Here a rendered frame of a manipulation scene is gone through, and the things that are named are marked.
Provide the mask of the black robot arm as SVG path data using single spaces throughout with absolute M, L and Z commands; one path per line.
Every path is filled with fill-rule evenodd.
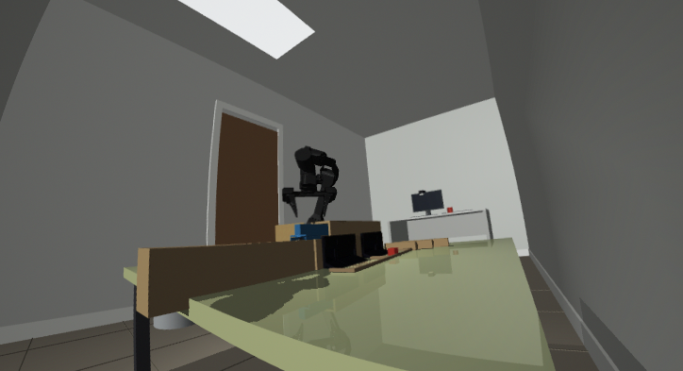
M 336 165 L 336 160 L 327 157 L 324 151 L 310 148 L 306 146 L 299 148 L 294 152 L 294 157 L 298 167 L 300 168 L 300 183 L 299 189 L 303 186 L 315 187 L 317 184 L 321 184 L 321 190 L 324 191 L 325 187 L 332 187 L 339 177 L 339 168 Z M 315 171 L 315 165 L 322 166 L 320 169 L 320 174 Z M 332 170 L 325 168 L 324 166 L 332 167 Z M 314 175 L 303 175 L 305 173 L 312 173 Z M 316 207 L 312 216 L 309 217 L 306 224 L 324 222 L 324 197 L 318 196 Z

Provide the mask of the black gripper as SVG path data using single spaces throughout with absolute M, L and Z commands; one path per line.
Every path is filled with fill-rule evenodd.
M 296 218 L 298 218 L 298 214 L 297 214 L 296 205 L 295 205 L 295 197 L 323 196 L 324 197 L 324 217 L 325 217 L 325 213 L 326 213 L 328 203 L 331 203 L 336 198 L 337 189 L 335 187 L 325 187 L 324 191 L 317 191 L 317 189 L 315 190 L 313 188 L 317 188 L 317 185 L 315 187 L 303 186 L 303 188 L 301 188 L 301 192 L 294 192 L 293 188 L 283 188 L 283 190 L 282 190 L 283 202 L 287 202 L 287 204 L 291 205 Z

